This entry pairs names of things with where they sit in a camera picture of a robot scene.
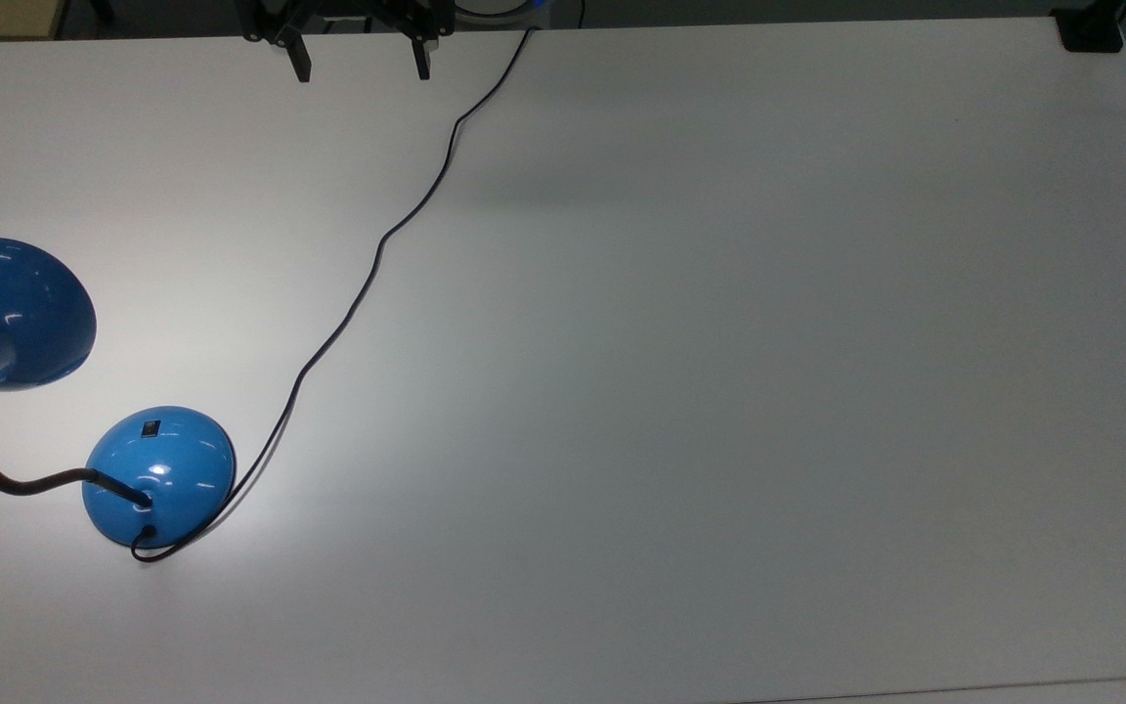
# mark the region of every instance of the robotic arm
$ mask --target robotic arm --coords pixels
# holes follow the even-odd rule
[[[284,48],[301,83],[312,78],[312,57],[301,30],[313,15],[358,15],[396,28],[411,41],[420,80],[428,80],[429,53],[439,37],[455,32],[453,0],[285,0],[276,10],[263,0],[233,0],[233,5],[241,36]]]

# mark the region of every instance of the blue lamp shade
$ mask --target blue lamp shade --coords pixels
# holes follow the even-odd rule
[[[86,466],[151,496],[138,507],[93,484],[82,485],[86,513],[108,538],[129,545],[144,527],[155,535],[144,549],[179,543],[200,529],[233,489],[236,458],[224,429],[199,411],[160,406],[131,415],[108,429]]]
[[[84,287],[59,259],[0,238],[0,389],[63,378],[93,348],[98,329]]]

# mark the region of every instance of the black clamp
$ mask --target black clamp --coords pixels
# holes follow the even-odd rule
[[[1116,54],[1123,48],[1118,24],[1126,15],[1126,0],[1094,0],[1083,10],[1049,10],[1058,23],[1058,36],[1067,52]]]
[[[263,0],[233,0],[241,36],[245,41],[267,41],[284,48],[301,83],[312,79],[312,57],[303,44],[303,26],[315,14],[374,18],[411,39],[415,71],[420,80],[429,77],[429,53],[441,36],[455,34],[455,1],[426,0],[285,0],[280,10],[269,11]]]

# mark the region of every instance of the table surface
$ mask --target table surface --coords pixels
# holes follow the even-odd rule
[[[0,237],[88,364],[0,464],[241,462],[518,36],[0,45]],[[1051,19],[539,33],[241,507],[0,494],[0,701],[705,703],[1126,677],[1126,50]]]

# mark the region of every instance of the blue lamp base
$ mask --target blue lamp base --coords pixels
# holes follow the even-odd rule
[[[155,534],[137,544],[149,550],[178,543],[223,507],[236,457],[215,420],[179,406],[158,406],[108,429],[86,466],[151,496],[152,507],[142,508],[101,487],[82,487],[86,513],[102,535],[128,545],[153,526]]]

